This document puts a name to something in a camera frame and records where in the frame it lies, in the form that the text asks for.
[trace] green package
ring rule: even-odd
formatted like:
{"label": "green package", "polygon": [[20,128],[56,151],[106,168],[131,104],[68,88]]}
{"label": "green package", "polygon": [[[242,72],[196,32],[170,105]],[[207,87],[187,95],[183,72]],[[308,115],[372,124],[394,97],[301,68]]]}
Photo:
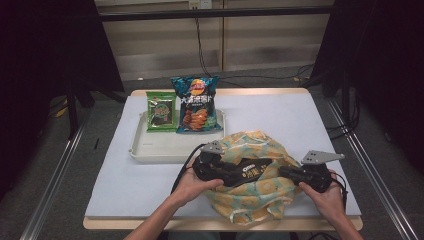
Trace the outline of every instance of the green package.
{"label": "green package", "polygon": [[170,132],[177,129],[175,92],[147,91],[147,132]]}

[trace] blue chip bag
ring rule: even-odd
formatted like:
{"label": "blue chip bag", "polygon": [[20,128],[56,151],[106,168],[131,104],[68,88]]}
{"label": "blue chip bag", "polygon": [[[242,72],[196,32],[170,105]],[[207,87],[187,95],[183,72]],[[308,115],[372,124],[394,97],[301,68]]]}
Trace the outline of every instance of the blue chip bag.
{"label": "blue chip bag", "polygon": [[175,93],[181,99],[177,133],[222,130],[214,104],[218,80],[216,76],[171,78]]}

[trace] black cable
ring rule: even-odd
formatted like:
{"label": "black cable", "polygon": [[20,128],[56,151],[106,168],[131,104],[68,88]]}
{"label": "black cable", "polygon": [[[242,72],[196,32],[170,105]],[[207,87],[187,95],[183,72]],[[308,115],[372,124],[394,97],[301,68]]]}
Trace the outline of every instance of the black cable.
{"label": "black cable", "polygon": [[314,65],[314,63],[312,63],[312,64],[308,64],[308,65],[304,65],[304,66],[300,67],[300,68],[297,70],[297,79],[298,79],[298,81],[299,81],[299,82],[298,82],[298,84],[297,84],[297,87],[300,87],[300,85],[301,85],[301,83],[302,83],[300,75],[301,75],[302,73],[306,72],[307,70],[309,70],[309,68],[311,68],[313,65]]}
{"label": "black cable", "polygon": [[199,26],[199,19],[195,18],[196,20],[196,29],[197,29],[197,42],[199,46],[199,60],[200,60],[200,66],[202,67],[203,72],[208,76],[211,77],[211,74],[206,69],[205,60],[203,59],[203,50],[202,50],[202,42],[200,41],[200,26]]}
{"label": "black cable", "polygon": [[339,185],[339,187],[342,189],[343,208],[346,210],[346,202],[347,202],[347,194],[348,194],[348,191],[346,190],[346,181],[343,179],[344,185],[341,182],[339,182],[337,179],[333,178],[332,181],[337,183],[337,185]]}
{"label": "black cable", "polygon": [[337,69],[337,66],[333,66],[333,67],[328,67],[327,70],[325,70],[324,72],[321,72],[313,77],[311,77],[311,79],[309,79],[309,81],[305,81],[303,83],[301,83],[299,85],[299,87],[302,88],[309,88],[315,85],[320,84],[323,79],[330,73],[332,73],[333,71],[335,71]]}
{"label": "black cable", "polygon": [[298,73],[296,73],[295,75],[286,76],[286,77],[271,77],[271,76],[259,76],[259,75],[250,75],[250,76],[234,75],[234,76],[223,77],[221,79],[228,79],[228,78],[254,78],[254,77],[256,77],[256,78],[269,78],[269,79],[279,79],[279,80],[282,80],[282,79],[288,79],[288,78],[298,77],[300,74],[306,72],[307,70],[308,69],[304,69],[301,72],[299,72],[299,70],[298,70]]}
{"label": "black cable", "polygon": [[343,180],[343,186],[344,186],[344,188],[346,188],[346,180],[340,174],[338,174],[338,173],[334,173],[334,174],[336,174],[336,176],[338,176],[340,179]]}
{"label": "black cable", "polygon": [[180,183],[181,178],[183,177],[184,173],[187,171],[187,164],[190,162],[193,155],[196,153],[197,150],[199,150],[201,147],[205,146],[206,144],[200,144],[197,146],[190,154],[190,156],[187,158],[186,162],[184,163],[183,167],[180,170],[180,173],[178,174],[177,178],[175,179],[174,185],[172,186],[171,194],[175,191],[178,184]]}
{"label": "black cable", "polygon": [[313,240],[313,239],[315,239],[316,237],[318,237],[318,236],[322,236],[322,237],[324,237],[325,239],[330,239],[330,240],[338,240],[337,238],[335,238],[335,237],[333,237],[333,236],[331,236],[330,234],[328,234],[328,233],[323,233],[323,232],[319,232],[319,233],[316,233],[316,234],[314,234],[314,235],[312,235],[310,238],[309,238],[309,240]]}
{"label": "black cable", "polygon": [[360,96],[358,94],[358,91],[356,91],[356,90],[355,90],[355,101],[354,101],[353,104],[354,104],[353,105],[353,112],[352,112],[352,116],[350,118],[350,122],[348,124],[343,124],[343,125],[340,125],[338,127],[326,127],[328,133],[333,132],[337,129],[342,129],[342,130],[347,129],[345,132],[343,132],[339,135],[330,137],[330,140],[335,140],[337,138],[345,136],[346,134],[354,131],[355,128],[359,125],[359,117],[360,117],[360,113],[361,113],[361,104],[360,104]]}
{"label": "black cable", "polygon": [[243,86],[243,85],[240,85],[240,84],[237,84],[237,83],[228,82],[228,81],[222,81],[222,80],[220,79],[218,83],[221,83],[221,82],[222,82],[222,83],[231,84],[231,85],[234,85],[234,86],[237,86],[237,87],[241,87],[241,88],[247,88],[246,86]]}

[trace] human hand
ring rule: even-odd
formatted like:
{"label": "human hand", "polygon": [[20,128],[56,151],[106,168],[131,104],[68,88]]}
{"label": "human hand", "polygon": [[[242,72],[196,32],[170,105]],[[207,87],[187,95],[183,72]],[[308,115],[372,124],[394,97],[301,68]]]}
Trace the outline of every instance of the human hand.
{"label": "human hand", "polygon": [[[331,177],[337,179],[334,171],[331,171]],[[337,183],[332,182],[327,191],[324,193],[315,191],[311,186],[304,182],[299,183],[299,187],[301,187],[306,195],[312,199],[317,210],[330,222],[330,224],[345,217],[342,193],[340,186]]]}
{"label": "human hand", "polygon": [[192,162],[187,165],[186,172],[181,177],[175,191],[171,194],[171,197],[175,197],[180,206],[184,206],[186,203],[197,198],[202,192],[224,184],[224,181],[221,179],[213,179],[207,182],[200,180],[197,178],[193,168],[191,168],[191,164]]}

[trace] white tray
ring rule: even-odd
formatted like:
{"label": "white tray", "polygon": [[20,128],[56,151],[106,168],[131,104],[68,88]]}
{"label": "white tray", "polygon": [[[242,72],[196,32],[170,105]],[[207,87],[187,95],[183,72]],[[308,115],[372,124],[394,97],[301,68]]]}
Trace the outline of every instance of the white tray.
{"label": "white tray", "polygon": [[184,163],[190,153],[202,143],[219,140],[225,136],[225,114],[216,110],[221,131],[202,133],[147,132],[147,111],[140,114],[130,155],[144,164]]}

